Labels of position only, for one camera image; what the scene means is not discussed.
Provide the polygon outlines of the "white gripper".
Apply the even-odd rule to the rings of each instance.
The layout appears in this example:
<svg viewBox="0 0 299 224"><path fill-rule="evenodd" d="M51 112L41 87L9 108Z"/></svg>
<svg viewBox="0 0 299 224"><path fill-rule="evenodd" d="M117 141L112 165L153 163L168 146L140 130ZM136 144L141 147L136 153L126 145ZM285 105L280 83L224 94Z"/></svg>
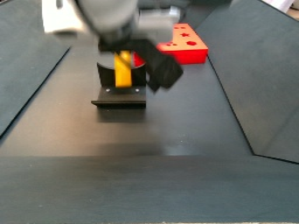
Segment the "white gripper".
<svg viewBox="0 0 299 224"><path fill-rule="evenodd" d="M172 5L142 10L138 0L41 0L45 33L90 32L108 43L125 39L148 39L154 44L168 42L180 15Z"/></svg>

